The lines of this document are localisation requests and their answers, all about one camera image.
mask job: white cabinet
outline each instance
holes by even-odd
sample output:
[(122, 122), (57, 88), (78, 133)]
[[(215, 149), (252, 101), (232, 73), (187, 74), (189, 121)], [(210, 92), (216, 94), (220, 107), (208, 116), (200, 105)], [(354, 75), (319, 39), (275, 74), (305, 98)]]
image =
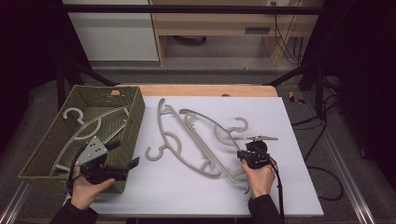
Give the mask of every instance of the white cabinet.
[[(64, 0), (64, 4), (147, 5), (147, 0)], [(122, 13), (69, 13), (88, 59), (158, 61), (151, 16)]]

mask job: white tabletop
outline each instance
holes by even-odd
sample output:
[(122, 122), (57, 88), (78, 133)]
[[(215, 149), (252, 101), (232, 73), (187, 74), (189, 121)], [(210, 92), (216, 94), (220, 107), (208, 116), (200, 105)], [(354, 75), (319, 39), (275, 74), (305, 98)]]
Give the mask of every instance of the white tabletop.
[[(126, 189), (122, 194), (101, 194), (92, 204), (99, 214), (115, 217), (247, 217), (249, 194), (244, 194), (247, 183), (234, 183), (222, 172), (219, 178), (208, 178), (182, 163), (169, 149), (158, 161), (149, 161), (145, 150), (151, 147), (150, 155), (158, 154), (164, 144), (157, 119), (158, 103), (162, 97), (146, 96), (146, 111), (140, 128), (134, 158), (140, 163), (129, 172)], [(235, 120), (247, 120), (248, 129), (233, 133), (233, 138), (246, 149), (247, 137), (267, 135), (277, 141), (265, 141), (268, 152), (277, 161), (283, 184), (286, 217), (322, 216), (311, 178), (304, 165), (301, 151), (290, 126), (288, 114), (279, 97), (184, 97), (167, 96), (165, 105), (177, 112), (188, 108), (202, 113), (223, 127), (243, 126)], [(200, 149), (193, 143), (175, 116), (163, 115), (163, 127), (176, 134), (182, 142), (181, 155), (196, 166), (204, 161)], [(198, 118), (195, 131), (204, 139), (215, 155), (230, 169), (241, 171), (235, 147), (228, 147), (216, 140), (213, 123)], [(176, 147), (175, 141), (168, 138)], [(278, 206), (276, 181), (271, 196)]]

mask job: hand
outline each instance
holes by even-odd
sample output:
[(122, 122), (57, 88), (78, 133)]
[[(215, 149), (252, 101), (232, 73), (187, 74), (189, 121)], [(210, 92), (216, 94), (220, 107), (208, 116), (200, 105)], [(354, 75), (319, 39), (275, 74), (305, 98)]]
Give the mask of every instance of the hand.
[(253, 193), (253, 198), (269, 194), (275, 180), (275, 171), (271, 165), (260, 169), (250, 169), (248, 163), (242, 160), (242, 169), (247, 174), (248, 185)]
[[(80, 167), (77, 167), (75, 172), (79, 172), (79, 170)], [(110, 178), (98, 185), (93, 185), (84, 176), (79, 176), (74, 180), (71, 204), (78, 209), (87, 210), (96, 196), (105, 189), (110, 188), (115, 182), (114, 178)]]

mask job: sleeve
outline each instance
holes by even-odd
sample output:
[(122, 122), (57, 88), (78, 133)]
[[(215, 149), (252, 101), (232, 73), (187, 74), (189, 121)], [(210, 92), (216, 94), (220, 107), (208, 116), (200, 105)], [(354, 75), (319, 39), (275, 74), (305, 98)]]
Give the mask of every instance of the sleeve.
[(284, 223), (269, 194), (262, 195), (248, 201), (248, 210), (254, 224), (281, 224)]
[(87, 211), (80, 210), (71, 204), (71, 200), (67, 200), (64, 206), (52, 218), (49, 224), (91, 224), (95, 223), (98, 214), (91, 208)]

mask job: woven basket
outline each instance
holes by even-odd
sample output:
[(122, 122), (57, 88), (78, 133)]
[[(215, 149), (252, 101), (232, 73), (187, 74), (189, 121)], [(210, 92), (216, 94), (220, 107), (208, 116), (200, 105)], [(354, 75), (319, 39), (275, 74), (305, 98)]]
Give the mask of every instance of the woven basket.
[[(40, 189), (49, 192), (66, 193), (65, 182), (67, 172), (55, 169), (53, 165), (67, 142), (81, 129), (82, 124), (78, 122), (80, 115), (77, 111), (67, 112), (64, 119), (64, 111), (75, 107), (82, 111), (83, 123), (94, 120), (104, 113), (127, 105), (127, 113), (121, 109), (102, 117), (100, 128), (96, 131), (98, 121), (88, 125), (78, 137), (85, 137), (95, 132), (101, 141), (105, 141), (126, 120), (125, 127), (111, 140), (120, 140), (120, 146), (108, 152), (106, 164), (124, 166), (134, 155), (134, 146), (139, 134), (145, 112), (145, 103), (138, 87), (87, 87), (75, 86), (66, 99), (55, 121), (39, 143), (29, 161), (24, 165), (18, 178), (26, 181)], [(90, 142), (92, 137), (83, 140), (73, 140), (58, 164), (70, 167), (79, 148)], [(105, 193), (122, 193), (126, 181), (117, 181)]]

